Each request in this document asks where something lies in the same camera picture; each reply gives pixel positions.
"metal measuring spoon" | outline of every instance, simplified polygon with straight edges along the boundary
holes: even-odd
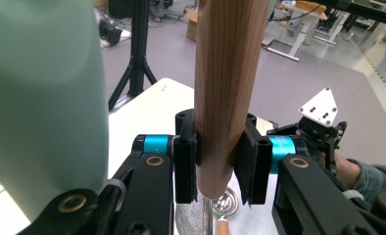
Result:
[[[228,235],[229,223],[226,218],[238,210],[238,198],[235,192],[227,187],[220,198],[213,200],[213,204],[214,213],[220,216],[217,221],[217,235]]]

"light green vase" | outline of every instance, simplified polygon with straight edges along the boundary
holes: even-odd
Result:
[[[108,108],[90,1],[0,0],[0,182],[30,220],[107,177]]]

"black wire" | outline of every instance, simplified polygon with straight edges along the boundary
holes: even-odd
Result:
[[[309,11],[309,12],[307,12],[307,13],[305,13],[305,14],[302,14],[300,17],[296,17],[296,18],[284,18],[284,19],[266,19],[266,20],[267,20],[267,21],[270,21],[270,22],[284,22],[284,21],[289,22],[289,21],[291,21],[291,20],[296,20],[296,19],[298,19],[298,18],[304,17],[304,16],[306,16],[306,15],[312,13],[313,11],[317,10],[320,6],[321,6],[321,5],[318,4],[317,7],[315,7],[314,9],[312,9],[311,11]]]

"wood grain surface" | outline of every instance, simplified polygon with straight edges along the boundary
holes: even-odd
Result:
[[[198,8],[195,116],[199,190],[220,197],[245,127],[267,0],[201,0]]]

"denim sleeve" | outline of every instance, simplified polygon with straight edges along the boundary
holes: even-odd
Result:
[[[361,167],[361,174],[353,189],[363,194],[365,201],[372,203],[379,192],[386,191],[386,165],[349,161]]]

